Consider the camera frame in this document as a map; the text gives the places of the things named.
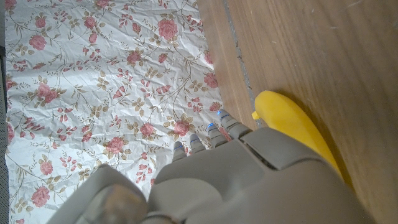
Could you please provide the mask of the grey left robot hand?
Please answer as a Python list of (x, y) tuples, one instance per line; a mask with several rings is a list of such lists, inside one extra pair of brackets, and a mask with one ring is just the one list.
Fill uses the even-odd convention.
[(190, 156), (176, 142), (148, 197), (103, 164), (50, 222), (374, 223), (314, 150), (275, 129), (253, 131), (225, 110), (218, 116), (228, 135), (209, 125), (211, 148), (191, 135)]

